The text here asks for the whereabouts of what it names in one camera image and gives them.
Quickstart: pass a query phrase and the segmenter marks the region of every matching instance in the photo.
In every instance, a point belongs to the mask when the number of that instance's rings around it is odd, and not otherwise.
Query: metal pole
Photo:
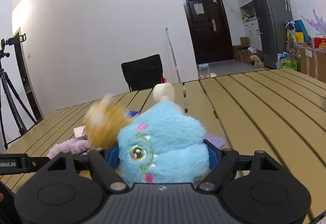
[[[174,60],[175,70],[177,71],[177,75],[178,75],[178,80],[179,80],[179,83],[181,83],[180,75],[179,75],[179,71],[178,71],[178,66],[177,66],[177,61],[175,60],[175,55],[174,55],[172,43],[171,43],[171,40],[170,40],[170,37],[169,37],[169,28],[167,28],[167,27],[165,28],[165,33],[166,33],[167,40],[169,41],[172,57],[173,57],[173,60]]]

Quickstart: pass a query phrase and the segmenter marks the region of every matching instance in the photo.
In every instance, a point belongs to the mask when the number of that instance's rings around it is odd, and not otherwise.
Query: wooden table
[[[209,133],[225,138],[225,147],[244,155],[264,150],[301,181],[311,193],[310,217],[326,209],[326,84],[282,69],[180,83],[174,89],[176,103]],[[125,109],[144,112],[154,105],[151,92],[133,91],[115,99]],[[46,156],[83,125],[92,103],[55,111],[6,153]],[[1,181],[16,192],[32,175],[6,175]]]

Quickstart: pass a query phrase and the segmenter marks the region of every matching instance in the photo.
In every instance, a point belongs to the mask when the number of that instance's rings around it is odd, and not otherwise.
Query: refrigerator
[[[278,53],[286,51],[285,22],[292,21],[289,0],[253,0],[261,37],[263,62],[276,68]]]

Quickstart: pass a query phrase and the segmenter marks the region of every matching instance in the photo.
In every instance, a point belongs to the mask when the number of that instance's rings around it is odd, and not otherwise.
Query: ribbed gray surface
[[[113,195],[85,224],[240,224],[213,195],[199,194],[191,184],[136,184]]]

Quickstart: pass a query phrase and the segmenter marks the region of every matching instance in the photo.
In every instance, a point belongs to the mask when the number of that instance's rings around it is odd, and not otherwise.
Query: gray floor
[[[228,60],[228,61],[209,63],[209,69],[211,73],[215,73],[219,77],[219,76],[226,76],[232,74],[268,70],[269,68],[256,69],[252,65],[241,63],[239,61]]]

